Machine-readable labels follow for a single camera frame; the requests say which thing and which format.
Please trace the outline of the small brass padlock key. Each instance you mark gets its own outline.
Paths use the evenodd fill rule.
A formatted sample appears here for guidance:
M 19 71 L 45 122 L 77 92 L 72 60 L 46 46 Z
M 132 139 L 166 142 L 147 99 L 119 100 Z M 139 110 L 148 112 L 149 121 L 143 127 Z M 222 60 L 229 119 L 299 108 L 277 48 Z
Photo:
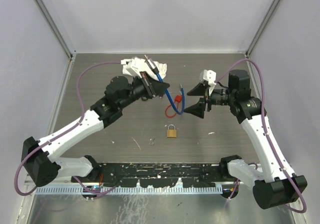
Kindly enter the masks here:
M 151 138 L 150 141 L 149 141 L 149 145 L 150 146 L 153 146 L 155 143 L 155 139 L 154 138 Z

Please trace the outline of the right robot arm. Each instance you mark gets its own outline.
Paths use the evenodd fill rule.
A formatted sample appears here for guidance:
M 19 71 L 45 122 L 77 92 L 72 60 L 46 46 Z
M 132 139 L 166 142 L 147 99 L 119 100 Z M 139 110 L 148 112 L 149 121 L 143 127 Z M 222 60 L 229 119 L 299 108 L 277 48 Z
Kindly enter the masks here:
M 308 185 L 307 180 L 296 175 L 282 154 L 262 101 L 252 96 L 248 72 L 231 70 L 227 88 L 216 89 L 215 77 L 212 70 L 201 72 L 199 84 L 187 93 L 200 99 L 184 112 L 204 118 L 212 106 L 228 106 L 251 140 L 261 166 L 261 170 L 254 169 L 238 155 L 223 157 L 219 162 L 220 177 L 225 181 L 233 178 L 242 181 L 264 210 L 297 201 Z

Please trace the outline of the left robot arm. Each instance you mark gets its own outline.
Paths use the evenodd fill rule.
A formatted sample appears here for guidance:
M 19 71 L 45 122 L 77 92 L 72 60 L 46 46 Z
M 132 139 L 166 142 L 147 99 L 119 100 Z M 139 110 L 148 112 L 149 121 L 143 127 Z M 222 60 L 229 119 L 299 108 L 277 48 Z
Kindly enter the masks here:
M 56 178 L 77 176 L 88 182 L 100 177 L 98 163 L 89 155 L 80 158 L 62 158 L 71 147 L 86 137 L 113 124 L 123 115 L 123 109 L 138 99 L 162 96 L 169 84 L 154 80 L 142 73 L 129 82 L 125 76 L 116 76 L 106 86 L 104 96 L 78 119 L 39 140 L 29 137 L 23 142 L 21 161 L 36 187 L 43 187 Z

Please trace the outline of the red cable padlock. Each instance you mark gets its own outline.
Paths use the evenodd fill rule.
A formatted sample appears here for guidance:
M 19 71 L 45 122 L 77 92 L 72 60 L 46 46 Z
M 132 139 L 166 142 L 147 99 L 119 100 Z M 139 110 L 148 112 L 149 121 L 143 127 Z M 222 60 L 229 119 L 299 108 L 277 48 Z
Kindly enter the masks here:
M 165 109 L 164 111 L 164 114 L 167 118 L 171 119 L 171 118 L 174 118 L 176 115 L 177 115 L 177 112 L 175 111 L 174 108 L 176 108 L 177 110 L 179 109 L 179 105 L 182 101 L 182 96 L 181 95 L 176 95 L 175 98 L 174 98 L 174 106 L 172 106 L 171 104 L 167 106 L 167 108 Z

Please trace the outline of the brass padlock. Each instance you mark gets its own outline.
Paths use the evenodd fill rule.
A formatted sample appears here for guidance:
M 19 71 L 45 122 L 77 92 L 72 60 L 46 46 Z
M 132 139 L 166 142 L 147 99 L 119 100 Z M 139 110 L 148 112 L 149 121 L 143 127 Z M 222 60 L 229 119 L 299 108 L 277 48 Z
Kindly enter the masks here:
M 177 130 L 176 130 L 175 125 L 169 124 L 167 126 L 166 137 L 167 138 L 177 138 Z

